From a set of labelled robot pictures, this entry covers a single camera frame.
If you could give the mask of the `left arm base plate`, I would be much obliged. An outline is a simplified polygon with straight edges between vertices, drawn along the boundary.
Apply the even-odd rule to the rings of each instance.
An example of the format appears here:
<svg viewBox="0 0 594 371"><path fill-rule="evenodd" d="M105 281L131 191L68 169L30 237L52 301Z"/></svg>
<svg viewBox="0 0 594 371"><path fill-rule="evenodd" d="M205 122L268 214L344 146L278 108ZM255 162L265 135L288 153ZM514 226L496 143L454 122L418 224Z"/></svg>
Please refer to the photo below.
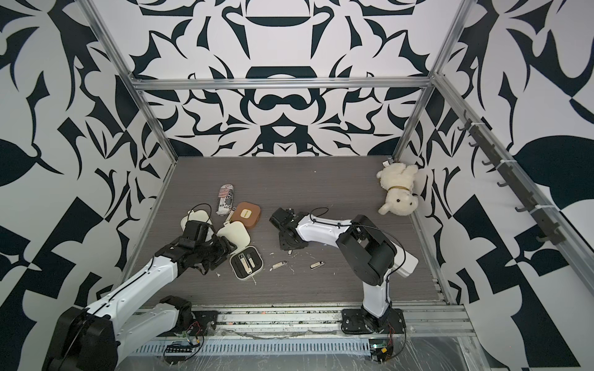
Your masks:
<svg viewBox="0 0 594 371"><path fill-rule="evenodd" d="M215 310L191 311L183 314L183 331L189 337L209 335L217 328L219 312Z"/></svg>

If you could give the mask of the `cream nail kit case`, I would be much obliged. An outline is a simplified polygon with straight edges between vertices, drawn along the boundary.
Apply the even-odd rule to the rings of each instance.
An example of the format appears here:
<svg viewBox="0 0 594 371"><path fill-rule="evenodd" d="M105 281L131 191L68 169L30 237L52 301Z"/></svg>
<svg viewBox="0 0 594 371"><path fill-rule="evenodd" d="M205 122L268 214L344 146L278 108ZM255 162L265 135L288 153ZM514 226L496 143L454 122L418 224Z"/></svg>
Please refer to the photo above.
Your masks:
<svg viewBox="0 0 594 371"><path fill-rule="evenodd" d="M217 235L219 237L225 237L237 248L232 253L230 253L229 261L232 271L238 280L246 281L253 278L257 273L262 271L264 268L262 256L258 252L257 248L251 245L251 237L241 222L224 224L224 226L217 232ZM252 256L252 259L255 262L255 268L252 270L250 275L245 273L241 262L239 261L239 257L241 255L244 255L246 260L248 260L248 254Z"/></svg>
<svg viewBox="0 0 594 371"><path fill-rule="evenodd" d="M182 218L180 221L182 231L185 230L188 221L198 221L212 225L212 220L205 210L190 211L189 214L184 216L184 218Z"/></svg>

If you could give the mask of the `silver cream nail clipper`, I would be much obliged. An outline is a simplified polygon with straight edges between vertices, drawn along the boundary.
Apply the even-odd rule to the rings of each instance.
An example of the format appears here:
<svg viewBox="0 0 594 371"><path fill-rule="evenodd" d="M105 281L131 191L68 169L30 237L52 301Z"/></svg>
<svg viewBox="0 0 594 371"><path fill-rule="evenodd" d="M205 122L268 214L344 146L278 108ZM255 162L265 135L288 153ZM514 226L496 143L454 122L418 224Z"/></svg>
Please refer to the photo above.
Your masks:
<svg viewBox="0 0 594 371"><path fill-rule="evenodd" d="M250 265L249 265L248 261L246 260L245 256L244 256L244 255L241 255L241 256L239 257L239 261L241 262L241 265L242 265L242 267L243 267L243 269L244 269L245 273L246 273L247 275L250 275L250 273L252 273L252 269L251 269L251 267L250 267Z"/></svg>

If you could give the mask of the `brown nail kit case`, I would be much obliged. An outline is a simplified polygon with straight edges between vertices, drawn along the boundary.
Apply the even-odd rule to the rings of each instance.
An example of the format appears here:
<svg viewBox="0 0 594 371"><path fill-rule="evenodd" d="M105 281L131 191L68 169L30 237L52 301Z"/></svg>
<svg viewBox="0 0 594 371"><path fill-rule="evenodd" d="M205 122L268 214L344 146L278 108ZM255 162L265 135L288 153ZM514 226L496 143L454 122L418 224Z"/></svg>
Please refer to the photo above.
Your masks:
<svg viewBox="0 0 594 371"><path fill-rule="evenodd" d="M230 222L241 222L247 230L254 229L261 218L261 207L259 205L241 202L237 205Z"/></svg>

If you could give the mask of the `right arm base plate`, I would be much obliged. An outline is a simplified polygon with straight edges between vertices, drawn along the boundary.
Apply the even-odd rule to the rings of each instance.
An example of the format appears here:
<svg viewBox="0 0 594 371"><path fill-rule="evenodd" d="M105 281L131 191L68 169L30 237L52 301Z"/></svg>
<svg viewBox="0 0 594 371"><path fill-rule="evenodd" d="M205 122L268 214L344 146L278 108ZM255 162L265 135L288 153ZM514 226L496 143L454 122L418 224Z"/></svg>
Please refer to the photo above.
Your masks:
<svg viewBox="0 0 594 371"><path fill-rule="evenodd" d="M388 308L385 314L376 318L364 309L341 311L341 331L347 335L404 334L406 324L401 309Z"/></svg>

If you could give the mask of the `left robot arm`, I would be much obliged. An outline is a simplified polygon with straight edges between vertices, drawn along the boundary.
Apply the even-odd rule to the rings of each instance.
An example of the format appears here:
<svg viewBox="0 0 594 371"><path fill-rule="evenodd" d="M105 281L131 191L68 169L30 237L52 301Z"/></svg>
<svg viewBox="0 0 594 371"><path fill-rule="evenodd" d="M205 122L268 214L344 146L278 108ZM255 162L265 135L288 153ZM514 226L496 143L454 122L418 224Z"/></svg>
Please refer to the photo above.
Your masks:
<svg viewBox="0 0 594 371"><path fill-rule="evenodd" d="M136 349L166 332L189 332L189 301L168 296L143 315L136 312L188 269L205 275L235 252L207 222L190 220L183 234L159 249L148 264L105 297L58 318L44 370L113 370Z"/></svg>

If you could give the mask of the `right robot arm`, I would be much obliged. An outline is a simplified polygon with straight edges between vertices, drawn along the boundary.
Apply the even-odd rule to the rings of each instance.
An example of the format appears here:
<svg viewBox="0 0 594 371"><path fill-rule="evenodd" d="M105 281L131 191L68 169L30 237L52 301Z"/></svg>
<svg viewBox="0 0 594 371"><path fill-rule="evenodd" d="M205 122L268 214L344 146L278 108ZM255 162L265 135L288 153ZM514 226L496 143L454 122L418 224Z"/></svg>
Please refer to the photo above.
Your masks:
<svg viewBox="0 0 594 371"><path fill-rule="evenodd" d="M364 215L352 220L330 220L279 208L269 221L278 230L282 250L301 250L312 242L337 248L362 281L364 314L379 323L388 319L392 309L391 275L407 278L419 263L395 237Z"/></svg>

